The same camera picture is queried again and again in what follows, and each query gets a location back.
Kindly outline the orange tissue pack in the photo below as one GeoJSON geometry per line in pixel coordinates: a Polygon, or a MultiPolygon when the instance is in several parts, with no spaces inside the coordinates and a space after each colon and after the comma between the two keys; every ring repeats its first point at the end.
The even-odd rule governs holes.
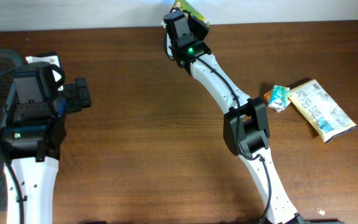
{"type": "MultiPolygon", "coordinates": [[[[273,90],[270,90],[264,94],[264,100],[269,105],[273,90]]],[[[273,108],[277,113],[281,112],[282,109],[273,108]]]]}

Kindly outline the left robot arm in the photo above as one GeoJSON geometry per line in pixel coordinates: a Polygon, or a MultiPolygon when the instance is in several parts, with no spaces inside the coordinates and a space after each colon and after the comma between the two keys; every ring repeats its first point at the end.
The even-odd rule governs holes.
{"type": "Polygon", "coordinates": [[[48,62],[14,69],[12,93],[0,129],[7,223],[52,222],[66,116],[90,106],[90,91],[83,77],[66,84],[65,72],[48,62]]]}

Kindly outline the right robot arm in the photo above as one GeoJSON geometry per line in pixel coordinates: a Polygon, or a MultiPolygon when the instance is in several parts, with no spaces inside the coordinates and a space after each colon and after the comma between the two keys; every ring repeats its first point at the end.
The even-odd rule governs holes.
{"type": "Polygon", "coordinates": [[[263,100],[245,94],[225,74],[204,42],[209,27],[203,21],[175,7],[163,26],[167,55],[207,89],[223,112],[224,142],[247,167],[264,204],[260,222],[303,223],[273,164],[263,100]]]}

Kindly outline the green juice carton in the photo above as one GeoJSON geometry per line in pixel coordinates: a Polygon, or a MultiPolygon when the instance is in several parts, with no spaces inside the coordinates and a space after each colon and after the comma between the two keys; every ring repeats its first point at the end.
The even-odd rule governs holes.
{"type": "Polygon", "coordinates": [[[197,11],[187,0],[175,0],[171,6],[170,12],[176,10],[188,11],[192,16],[196,16],[198,19],[203,21],[208,27],[210,26],[210,21],[207,20],[202,13],[197,11]]]}

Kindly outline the teal tissue pack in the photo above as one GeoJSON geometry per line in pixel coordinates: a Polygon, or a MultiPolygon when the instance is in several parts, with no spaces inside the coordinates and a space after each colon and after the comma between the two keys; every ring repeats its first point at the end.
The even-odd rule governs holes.
{"type": "Polygon", "coordinates": [[[289,87],[275,85],[270,95],[268,107],[275,110],[284,110],[288,105],[289,93],[289,87]]]}

